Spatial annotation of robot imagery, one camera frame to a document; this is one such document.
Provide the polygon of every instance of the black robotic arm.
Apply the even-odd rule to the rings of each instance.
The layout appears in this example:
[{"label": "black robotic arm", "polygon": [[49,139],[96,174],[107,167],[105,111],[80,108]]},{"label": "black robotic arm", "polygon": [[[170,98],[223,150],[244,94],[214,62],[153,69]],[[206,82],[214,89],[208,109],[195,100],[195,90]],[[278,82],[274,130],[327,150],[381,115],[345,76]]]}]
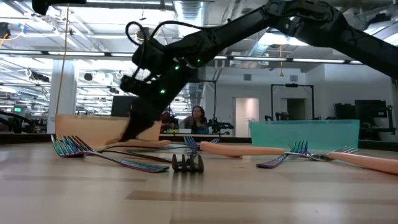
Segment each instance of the black robotic arm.
[{"label": "black robotic arm", "polygon": [[132,105],[131,119],[121,141],[135,138],[159,120],[164,108],[195,77],[197,68],[213,60],[226,47],[268,27],[312,46],[336,49],[398,79],[398,48],[354,29],[341,12],[328,3],[269,0],[223,26],[203,28],[172,44],[161,45],[154,38],[141,44],[132,61],[151,74],[145,80],[127,76],[122,79],[121,89],[139,98]]}]

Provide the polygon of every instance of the white ceiling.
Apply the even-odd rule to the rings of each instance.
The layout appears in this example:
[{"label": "white ceiling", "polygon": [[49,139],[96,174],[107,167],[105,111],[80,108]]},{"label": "white ceiling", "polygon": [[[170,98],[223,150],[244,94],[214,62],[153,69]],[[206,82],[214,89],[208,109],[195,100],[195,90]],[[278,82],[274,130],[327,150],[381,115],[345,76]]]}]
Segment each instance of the white ceiling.
[{"label": "white ceiling", "polygon": [[[206,1],[203,5],[203,25],[214,26],[225,24],[227,18],[235,19],[242,15],[244,10],[255,9],[263,5],[266,1],[263,0],[214,0]],[[328,1],[332,5],[341,9],[348,10],[351,7],[363,6],[363,10],[368,10],[376,7],[385,6],[391,3],[388,0],[352,0],[352,1]],[[66,7],[50,8],[47,16],[39,16],[34,14],[31,9],[31,3],[29,1],[5,1],[0,2],[0,22],[9,22],[11,36],[15,38],[20,34],[22,24],[26,27],[26,34],[22,34],[15,40],[4,41],[1,49],[19,49],[19,50],[56,50],[63,51],[64,48],[64,36],[65,36],[65,18],[66,18]],[[103,51],[103,52],[134,52],[136,47],[133,46],[130,41],[124,35],[125,25],[129,21],[139,21],[143,26],[155,27],[158,23],[166,20],[184,20],[182,15],[177,15],[175,11],[168,10],[156,10],[156,9],[142,9],[147,8],[146,5],[135,9],[123,9],[128,4],[121,4],[120,7],[100,8],[100,7],[71,7],[70,8],[70,24],[69,28],[73,30],[73,35],[68,35],[68,50],[72,51]],[[137,27],[131,27],[131,34],[137,32]],[[175,25],[165,26],[161,32],[159,32],[157,39],[160,43],[169,44],[178,39],[182,38],[182,34],[185,34],[181,27]],[[227,48],[223,54],[234,54],[237,52],[241,55],[246,55],[257,43],[257,41],[263,35],[263,32],[252,35],[237,44],[234,44]],[[265,52],[270,57],[279,57],[280,50],[278,48],[269,47]],[[311,46],[294,46],[284,45],[282,48],[283,57],[298,57],[298,58],[330,58],[340,59],[347,58],[345,55],[336,54],[332,49],[316,48]],[[122,74],[131,74],[136,66],[128,61],[115,61],[115,60],[76,60],[75,62],[81,69],[79,85],[119,85],[117,76]],[[244,62],[239,65],[233,65],[228,68],[230,70],[241,70],[242,68],[267,68],[266,71],[271,72],[280,66],[280,63],[269,63],[268,66],[260,66],[256,62]],[[286,63],[284,68],[293,69],[299,73],[305,73],[309,69],[313,68],[314,64],[309,63]],[[17,57],[3,57],[0,58],[0,82],[4,83],[37,83],[37,81],[30,80],[26,75],[26,70],[31,69],[40,72],[43,75],[51,77],[52,70],[52,59],[46,58],[17,58]],[[109,80],[97,80],[87,82],[83,76],[86,72],[103,72],[113,76],[111,81]],[[225,75],[221,76],[221,81],[225,83],[234,83],[244,85],[244,82],[238,82],[235,77]],[[49,87],[8,87],[0,88],[0,106],[9,105],[15,103],[15,100],[4,101],[6,95],[13,95],[10,90],[34,93],[41,96],[40,102],[47,105],[48,101],[45,99],[49,97]],[[200,99],[200,85],[191,84],[184,89],[180,97],[187,102],[187,109],[181,111],[180,106],[176,107],[176,110],[181,112],[189,113],[191,104],[197,104]],[[99,102],[99,97],[104,95],[111,96],[112,93],[106,88],[80,88],[78,90],[79,95],[90,95],[90,108],[96,107],[98,104],[99,108],[102,108],[104,114],[108,114],[111,101],[109,100],[104,106],[102,102]],[[83,105],[82,101],[78,102],[80,109],[88,108]]]}]

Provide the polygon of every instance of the teal plastic bin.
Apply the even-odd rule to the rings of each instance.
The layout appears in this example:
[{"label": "teal plastic bin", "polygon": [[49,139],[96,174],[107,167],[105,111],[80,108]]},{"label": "teal plastic bin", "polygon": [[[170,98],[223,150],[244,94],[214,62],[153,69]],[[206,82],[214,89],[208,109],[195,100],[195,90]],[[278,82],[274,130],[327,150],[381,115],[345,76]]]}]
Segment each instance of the teal plastic bin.
[{"label": "teal plastic bin", "polygon": [[254,121],[249,125],[254,146],[288,148],[288,144],[306,140],[309,149],[358,147],[359,120]]}]

